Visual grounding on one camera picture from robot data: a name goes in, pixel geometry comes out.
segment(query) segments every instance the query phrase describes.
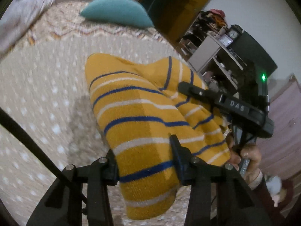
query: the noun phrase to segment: hand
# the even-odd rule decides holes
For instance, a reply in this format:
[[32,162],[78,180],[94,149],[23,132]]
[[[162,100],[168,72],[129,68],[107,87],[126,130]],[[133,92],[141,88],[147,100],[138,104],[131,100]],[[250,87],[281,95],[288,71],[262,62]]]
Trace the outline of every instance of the hand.
[[228,163],[232,164],[236,170],[238,170],[238,164],[242,158],[250,159],[250,163],[245,174],[245,181],[250,184],[259,175],[260,169],[259,164],[261,162],[261,153],[258,146],[255,143],[247,144],[240,152],[240,156],[233,151],[234,140],[232,134],[228,134],[226,137],[226,143],[228,144],[230,150],[230,159]]

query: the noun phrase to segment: bed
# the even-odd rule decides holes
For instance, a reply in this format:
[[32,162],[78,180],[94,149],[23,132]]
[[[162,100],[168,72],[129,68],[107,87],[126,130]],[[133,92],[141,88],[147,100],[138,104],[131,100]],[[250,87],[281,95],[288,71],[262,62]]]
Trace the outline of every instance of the bed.
[[[108,151],[91,110],[84,76],[86,59],[109,53],[136,63],[181,57],[155,29],[86,22],[85,2],[52,6],[0,63],[0,106],[59,167],[91,164]],[[0,127],[0,197],[25,225],[55,177]],[[181,188],[173,206],[145,221],[127,218],[118,186],[109,188],[115,225],[183,225],[190,189]]]

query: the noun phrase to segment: blue stripe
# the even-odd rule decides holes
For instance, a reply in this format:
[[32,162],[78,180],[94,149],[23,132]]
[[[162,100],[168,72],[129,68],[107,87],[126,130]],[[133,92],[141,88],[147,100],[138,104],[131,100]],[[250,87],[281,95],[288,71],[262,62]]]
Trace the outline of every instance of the blue stripe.
[[109,92],[104,93],[103,95],[100,95],[93,103],[93,109],[95,107],[95,105],[97,104],[97,102],[102,99],[103,97],[110,95],[112,93],[117,93],[117,92],[123,92],[123,91],[127,91],[127,90],[132,90],[132,89],[138,89],[138,90],[142,90],[142,91],[146,91],[146,92],[151,92],[151,93],[157,93],[157,94],[161,94],[164,95],[163,93],[157,91],[157,90],[153,90],[153,89],[148,89],[148,88],[144,88],[144,87],[136,87],[136,86],[129,86],[129,87],[123,87],[123,88],[118,88],[118,89],[114,89],[111,90]]
[[129,175],[121,176],[119,178],[119,181],[120,182],[135,181],[135,180],[138,180],[138,179],[142,179],[142,178],[154,175],[158,172],[162,172],[162,171],[164,171],[164,170],[166,170],[166,169],[168,169],[172,166],[173,166],[173,161],[165,161],[165,162],[162,162],[162,163],[160,163],[158,165],[155,165],[153,167],[146,168],[146,169],[140,170],[138,172],[135,172],[135,173],[132,173],[132,174],[129,174]]
[[159,88],[160,91],[166,90],[169,84],[169,80],[170,80],[170,75],[171,75],[171,66],[172,66],[172,58],[171,56],[168,57],[168,72],[167,72],[167,78],[166,78],[166,82],[164,84],[164,87]]
[[199,121],[194,127],[193,129],[196,129],[199,125],[205,124],[210,122],[212,119],[214,118],[214,115],[211,114],[209,117],[207,117],[205,120]]
[[[193,71],[190,69],[190,84],[193,84],[193,81],[194,81],[194,74],[193,74]],[[179,102],[175,106],[178,108],[181,105],[188,103],[189,101],[190,101],[190,96],[188,96],[185,101]]]
[[198,152],[193,153],[192,155],[193,155],[193,156],[200,155],[201,153],[203,153],[204,151],[206,151],[206,150],[208,150],[208,149],[210,149],[210,148],[212,148],[212,147],[216,147],[216,146],[222,145],[224,142],[226,142],[226,140],[223,140],[223,141],[221,141],[221,142],[219,142],[219,143],[207,145],[207,146],[201,148]]
[[104,74],[104,75],[100,75],[100,76],[96,77],[95,79],[93,79],[93,81],[91,81],[90,87],[89,87],[89,91],[91,90],[92,84],[93,84],[95,81],[97,81],[98,79],[100,79],[100,78],[102,78],[102,77],[105,77],[105,76],[109,76],[109,75],[113,75],[113,74],[120,74],[120,73],[129,73],[129,74],[138,76],[138,74],[132,73],[132,72],[128,72],[128,71],[116,71],[116,72],[111,72],[111,73],[107,73],[107,74]]
[[129,116],[111,121],[109,124],[107,124],[103,132],[106,135],[106,133],[111,127],[129,121],[155,121],[163,123],[166,127],[189,126],[189,123],[187,121],[165,122],[161,118],[156,116]]

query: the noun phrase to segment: white stripe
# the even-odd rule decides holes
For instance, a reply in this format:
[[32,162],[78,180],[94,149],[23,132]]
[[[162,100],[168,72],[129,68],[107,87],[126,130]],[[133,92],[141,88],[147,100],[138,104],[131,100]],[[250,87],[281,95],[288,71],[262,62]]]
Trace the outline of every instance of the white stripe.
[[191,142],[203,141],[203,140],[204,140],[204,135],[199,137],[189,138],[189,139],[180,139],[179,141],[181,144],[185,144],[185,143],[191,143]]
[[125,105],[133,105],[133,104],[151,104],[151,105],[155,106],[157,109],[161,109],[161,110],[173,110],[173,109],[176,110],[177,109],[173,105],[158,105],[148,99],[133,99],[133,100],[115,102],[115,103],[106,105],[98,112],[96,119],[98,121],[99,118],[102,116],[102,114],[110,108],[114,108],[114,107],[118,107],[118,106],[125,106]]
[[123,77],[123,78],[116,78],[116,79],[113,79],[113,80],[110,80],[110,81],[107,81],[107,82],[103,82],[102,84],[99,84],[97,85],[91,92],[90,92],[90,96],[93,95],[93,93],[95,93],[95,91],[105,85],[108,85],[110,83],[113,83],[113,82],[118,82],[118,81],[124,81],[124,80],[133,80],[133,81],[140,81],[140,82],[147,82],[147,83],[150,83],[149,81],[147,80],[144,80],[144,79],[138,79],[138,78],[133,78],[133,77]]
[[198,107],[192,109],[191,111],[189,111],[184,118],[186,119],[187,117],[191,116],[193,113],[197,112],[198,110],[202,109],[203,106],[199,105]]
[[[181,144],[185,144],[185,143],[191,143],[191,142],[196,142],[196,141],[203,141],[204,140],[204,135],[199,136],[199,137],[194,137],[194,138],[189,138],[189,139],[180,139],[179,142]],[[122,144],[119,144],[115,149],[113,149],[113,153],[114,155],[119,155],[121,152],[130,149],[130,148],[134,148],[134,147],[138,147],[138,146],[142,146],[145,144],[160,144],[160,143],[170,143],[169,138],[139,138],[139,139],[133,139],[127,142],[124,142]]]
[[172,194],[176,195],[177,189],[178,189],[178,186],[175,186],[172,189],[170,189],[169,191],[167,191],[166,193],[161,194],[153,199],[149,199],[149,200],[145,200],[145,201],[126,200],[125,204],[130,207],[146,207],[146,206],[154,205],[160,201],[165,200]]
[[211,164],[212,162],[214,162],[217,158],[219,158],[222,154],[227,153],[229,151],[229,149],[225,149],[219,153],[217,153],[215,156],[213,156],[209,161],[207,161],[208,164]]
[[214,134],[217,134],[217,133],[220,133],[222,130],[220,128],[212,131],[212,132],[208,132],[208,133],[205,133],[205,135],[214,135]]
[[113,149],[114,155],[119,155],[121,152],[133,148],[138,147],[145,144],[151,144],[151,143],[169,143],[168,138],[139,138],[139,139],[133,139],[127,142],[124,142],[120,145],[118,145],[115,149]]
[[[183,76],[183,64],[179,61],[179,64],[180,64],[180,73],[179,73],[179,83],[182,81],[182,76]],[[175,99],[177,98],[179,95],[178,92],[176,92],[174,95],[172,95],[170,97],[170,99]]]

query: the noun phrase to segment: knit fabric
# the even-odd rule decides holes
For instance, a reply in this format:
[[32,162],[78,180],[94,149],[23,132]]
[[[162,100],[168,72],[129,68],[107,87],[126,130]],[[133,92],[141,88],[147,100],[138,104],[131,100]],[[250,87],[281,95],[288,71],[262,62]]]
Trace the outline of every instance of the knit fabric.
[[131,219],[166,212],[179,187],[169,143],[181,145],[207,163],[230,157],[218,110],[177,92],[181,81],[207,89],[190,68],[174,58],[143,65],[108,54],[92,54],[85,66],[97,122],[113,150],[120,188]]

